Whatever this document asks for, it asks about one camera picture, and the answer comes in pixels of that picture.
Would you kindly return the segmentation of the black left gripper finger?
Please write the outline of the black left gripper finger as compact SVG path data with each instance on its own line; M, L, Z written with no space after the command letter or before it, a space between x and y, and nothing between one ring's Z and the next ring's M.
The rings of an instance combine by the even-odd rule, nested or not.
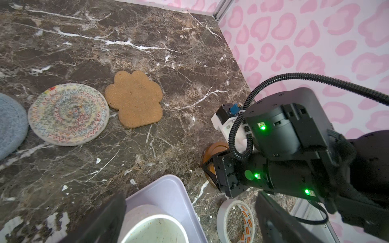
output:
M108 202L89 215L76 230L65 236L62 243L116 243L126 212L123 194L114 195Z

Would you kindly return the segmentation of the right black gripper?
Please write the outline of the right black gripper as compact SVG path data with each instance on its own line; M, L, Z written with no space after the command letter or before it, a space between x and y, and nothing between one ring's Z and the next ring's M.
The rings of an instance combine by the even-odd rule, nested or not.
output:
M303 225L322 221L298 218L287 213L269 194L284 194L319 200L316 183L305 161L271 161L253 154L247 161L236 160L229 150L214 154L202 164L214 186L227 197L235 198L253 187L258 193L255 211L264 243L320 243Z

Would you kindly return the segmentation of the white speckled mug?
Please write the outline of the white speckled mug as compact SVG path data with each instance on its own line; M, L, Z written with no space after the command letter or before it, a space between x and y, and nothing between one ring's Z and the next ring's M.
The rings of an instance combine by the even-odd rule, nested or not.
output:
M124 216L119 243L187 243L182 224L153 205L133 208Z

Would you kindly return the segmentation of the brown round wooden coaster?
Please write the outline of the brown round wooden coaster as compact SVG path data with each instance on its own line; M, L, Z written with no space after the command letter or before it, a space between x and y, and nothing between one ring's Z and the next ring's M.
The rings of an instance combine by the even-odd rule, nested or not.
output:
M215 154L217 153L220 153L220 152L223 152L223 151L226 151L229 149L229 146L226 142L216 142L212 145L210 145L204 152L203 154L203 161L201 163L201 165L205 164L206 162L208 162ZM216 172L215 172L215 168L214 168L214 165L213 164L210 164L207 169L213 174L216 176ZM208 180L208 182L212 185L212 187L216 188L217 189L217 186L215 185L215 183L213 182L212 178L206 174L206 178Z

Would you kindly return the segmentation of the multicolour woven round coaster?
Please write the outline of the multicolour woven round coaster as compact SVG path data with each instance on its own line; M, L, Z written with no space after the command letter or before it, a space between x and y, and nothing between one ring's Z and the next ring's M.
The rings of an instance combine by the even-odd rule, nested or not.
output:
M96 89L62 84L44 91L28 110L33 132L47 143L78 146L100 135L109 120L109 106Z

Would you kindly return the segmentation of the cork paw-shaped coaster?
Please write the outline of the cork paw-shaped coaster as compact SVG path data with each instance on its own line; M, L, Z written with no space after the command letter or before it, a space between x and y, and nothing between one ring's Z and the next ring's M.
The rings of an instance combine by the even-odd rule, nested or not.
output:
M114 83L106 87L104 96L108 105L119 112L119 120L126 128L157 123L163 116L161 87L139 70L117 72Z

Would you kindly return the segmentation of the blue-grey woven round coaster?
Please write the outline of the blue-grey woven round coaster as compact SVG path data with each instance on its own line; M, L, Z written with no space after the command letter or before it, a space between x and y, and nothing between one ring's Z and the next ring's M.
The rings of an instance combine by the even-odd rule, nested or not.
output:
M12 97L1 93L1 160L23 143L28 127L24 107Z

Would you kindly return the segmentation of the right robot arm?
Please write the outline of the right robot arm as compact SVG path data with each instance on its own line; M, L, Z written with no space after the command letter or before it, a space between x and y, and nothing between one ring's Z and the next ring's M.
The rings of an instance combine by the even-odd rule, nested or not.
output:
M314 92L298 88L266 97L239 113L251 139L229 147L203 170L227 196L248 187L322 202L370 235L389 238L389 133L347 140L337 134Z

